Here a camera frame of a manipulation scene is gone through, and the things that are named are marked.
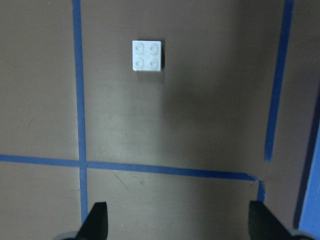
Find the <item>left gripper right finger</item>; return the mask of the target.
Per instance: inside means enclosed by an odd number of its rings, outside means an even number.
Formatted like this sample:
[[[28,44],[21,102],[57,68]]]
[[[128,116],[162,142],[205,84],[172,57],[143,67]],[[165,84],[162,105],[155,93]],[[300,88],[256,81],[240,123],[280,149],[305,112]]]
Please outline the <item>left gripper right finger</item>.
[[[293,236],[260,201],[249,203],[249,236],[252,240],[291,240]]]

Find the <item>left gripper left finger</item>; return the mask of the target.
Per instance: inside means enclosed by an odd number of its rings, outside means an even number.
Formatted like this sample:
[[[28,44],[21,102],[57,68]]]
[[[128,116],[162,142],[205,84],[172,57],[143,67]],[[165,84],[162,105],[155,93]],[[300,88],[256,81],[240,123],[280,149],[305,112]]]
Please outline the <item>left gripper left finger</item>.
[[[108,208],[106,202],[96,202],[75,236],[75,240],[106,240],[108,238]]]

